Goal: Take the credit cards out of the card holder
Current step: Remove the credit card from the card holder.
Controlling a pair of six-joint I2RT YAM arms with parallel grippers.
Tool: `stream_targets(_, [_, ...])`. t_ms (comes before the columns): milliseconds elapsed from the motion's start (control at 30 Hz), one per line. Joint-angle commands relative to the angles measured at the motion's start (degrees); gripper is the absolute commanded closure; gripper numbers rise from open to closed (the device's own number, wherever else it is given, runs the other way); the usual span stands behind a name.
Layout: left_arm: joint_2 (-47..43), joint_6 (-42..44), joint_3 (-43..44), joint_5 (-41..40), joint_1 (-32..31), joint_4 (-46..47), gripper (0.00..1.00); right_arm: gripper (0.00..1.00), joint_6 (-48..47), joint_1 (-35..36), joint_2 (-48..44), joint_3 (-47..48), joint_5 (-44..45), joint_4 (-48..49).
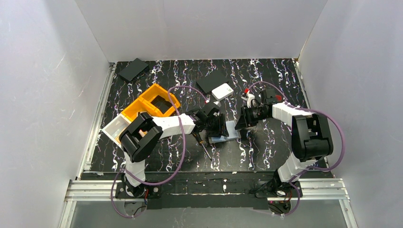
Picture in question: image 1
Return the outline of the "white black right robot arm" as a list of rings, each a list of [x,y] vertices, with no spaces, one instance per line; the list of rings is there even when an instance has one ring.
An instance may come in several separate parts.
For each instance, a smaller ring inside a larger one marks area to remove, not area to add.
[[[240,110],[236,130],[256,126],[273,118],[291,127],[291,154],[274,174],[273,183],[295,182],[302,171],[333,152],[333,141],[327,118],[323,114],[299,110],[276,95],[274,89],[261,91],[260,100],[245,89],[246,101]]]

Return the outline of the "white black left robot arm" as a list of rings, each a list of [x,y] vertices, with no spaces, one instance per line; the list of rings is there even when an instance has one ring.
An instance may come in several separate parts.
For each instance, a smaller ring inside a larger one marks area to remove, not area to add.
[[[125,152],[125,182],[137,187],[145,182],[145,159],[161,139],[174,135],[192,135],[201,143],[200,132],[208,137],[229,136],[218,101],[191,109],[178,117],[156,117],[140,113],[119,135]]]

